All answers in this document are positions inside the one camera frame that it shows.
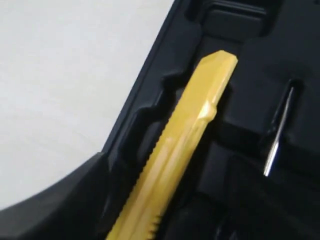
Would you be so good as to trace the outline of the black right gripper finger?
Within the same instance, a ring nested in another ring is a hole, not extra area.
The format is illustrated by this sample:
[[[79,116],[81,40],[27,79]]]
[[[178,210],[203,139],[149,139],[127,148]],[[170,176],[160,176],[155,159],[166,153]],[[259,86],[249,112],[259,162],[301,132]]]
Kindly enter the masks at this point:
[[[96,240],[112,228],[108,156],[98,152],[44,191],[0,212],[2,240]]]

